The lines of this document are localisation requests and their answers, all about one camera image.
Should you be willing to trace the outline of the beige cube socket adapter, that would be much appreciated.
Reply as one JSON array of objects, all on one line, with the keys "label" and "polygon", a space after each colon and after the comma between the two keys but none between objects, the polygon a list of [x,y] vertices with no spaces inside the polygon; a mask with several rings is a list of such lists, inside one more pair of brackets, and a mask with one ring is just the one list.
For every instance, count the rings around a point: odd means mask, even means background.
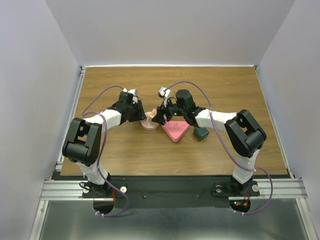
[{"label": "beige cube socket adapter", "polygon": [[157,115],[157,110],[153,109],[152,111],[148,111],[145,115],[151,121]]}]

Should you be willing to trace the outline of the round pink power strip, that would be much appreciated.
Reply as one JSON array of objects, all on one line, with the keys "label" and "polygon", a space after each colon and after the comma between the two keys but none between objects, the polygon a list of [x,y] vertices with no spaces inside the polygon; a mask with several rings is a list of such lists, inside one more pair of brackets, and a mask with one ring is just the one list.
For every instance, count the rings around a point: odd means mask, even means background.
[{"label": "round pink power strip", "polygon": [[140,124],[141,124],[142,128],[147,131],[154,131],[159,126],[158,123],[149,121],[148,118],[141,120]]}]

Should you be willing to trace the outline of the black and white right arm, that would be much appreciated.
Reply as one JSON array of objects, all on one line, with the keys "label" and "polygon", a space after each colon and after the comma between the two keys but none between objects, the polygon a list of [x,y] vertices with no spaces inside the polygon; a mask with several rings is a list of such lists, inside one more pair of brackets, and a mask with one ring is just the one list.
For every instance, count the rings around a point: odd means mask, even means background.
[{"label": "black and white right arm", "polygon": [[233,159],[235,169],[230,180],[231,192],[242,195],[253,180],[256,158],[267,135],[256,119],[248,110],[238,113],[224,113],[196,106],[191,93],[186,89],[178,90],[175,94],[176,103],[171,101],[171,91],[161,87],[158,96],[163,99],[156,108],[152,122],[165,125],[173,116],[183,117],[196,128],[213,128],[216,133],[227,133],[237,158]]}]

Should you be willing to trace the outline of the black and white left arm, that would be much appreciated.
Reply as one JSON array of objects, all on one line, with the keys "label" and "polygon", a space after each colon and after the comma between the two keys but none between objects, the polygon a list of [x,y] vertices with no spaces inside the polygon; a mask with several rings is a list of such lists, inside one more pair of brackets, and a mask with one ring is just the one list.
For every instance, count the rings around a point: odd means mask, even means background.
[{"label": "black and white left arm", "polygon": [[98,163],[101,157],[101,137],[110,128],[125,122],[137,122],[146,119],[142,101],[134,89],[123,89],[118,101],[106,110],[92,117],[74,118],[69,125],[62,155],[75,163],[87,177],[88,182],[80,187],[85,194],[93,193],[106,197],[111,193],[110,174]]}]

